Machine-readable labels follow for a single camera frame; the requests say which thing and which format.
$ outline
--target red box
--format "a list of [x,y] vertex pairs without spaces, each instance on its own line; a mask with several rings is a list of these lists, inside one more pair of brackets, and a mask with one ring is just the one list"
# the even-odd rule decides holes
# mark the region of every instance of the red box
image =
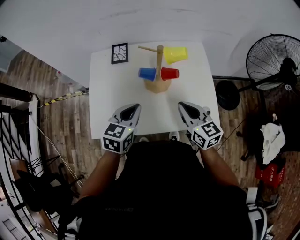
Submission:
[[259,180],[264,181],[266,184],[273,187],[277,187],[283,182],[285,177],[285,167],[282,168],[279,174],[277,174],[278,166],[276,164],[270,163],[266,169],[261,170],[258,165],[256,165],[255,177]]

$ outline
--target red cup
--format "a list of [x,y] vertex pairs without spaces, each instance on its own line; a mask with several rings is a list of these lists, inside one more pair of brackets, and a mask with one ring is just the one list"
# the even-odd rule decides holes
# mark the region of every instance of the red cup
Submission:
[[163,67],[160,71],[160,75],[164,81],[168,79],[179,78],[179,70]]

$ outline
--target person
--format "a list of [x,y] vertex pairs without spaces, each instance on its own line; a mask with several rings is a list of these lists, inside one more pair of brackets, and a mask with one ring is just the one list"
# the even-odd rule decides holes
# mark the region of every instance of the person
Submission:
[[120,154],[106,151],[75,205],[78,239],[252,239],[246,193],[214,148],[179,141],[134,143],[115,180]]

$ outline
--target plastic cup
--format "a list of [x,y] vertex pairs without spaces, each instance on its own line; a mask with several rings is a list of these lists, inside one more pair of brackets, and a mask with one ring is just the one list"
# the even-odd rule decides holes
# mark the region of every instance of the plastic cup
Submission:
[[167,64],[188,59],[188,49],[186,47],[164,47],[164,56]]
[[150,81],[154,81],[155,73],[155,68],[140,68],[139,77],[143,79],[148,79]]
[[160,75],[161,79],[164,81],[168,79],[179,78],[179,70],[174,68],[163,67],[160,71]]

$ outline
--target fan pole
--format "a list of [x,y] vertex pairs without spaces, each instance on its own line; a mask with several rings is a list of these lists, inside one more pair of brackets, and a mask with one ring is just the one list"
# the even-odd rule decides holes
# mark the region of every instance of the fan pole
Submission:
[[251,89],[251,88],[256,87],[258,85],[261,85],[263,83],[273,82],[274,80],[278,79],[278,77],[279,77],[279,73],[276,73],[275,75],[272,75],[272,76],[267,77],[265,79],[259,80],[259,81],[255,82],[253,84],[250,84],[247,87],[240,88],[240,89],[238,89],[238,92],[243,92],[245,90]]

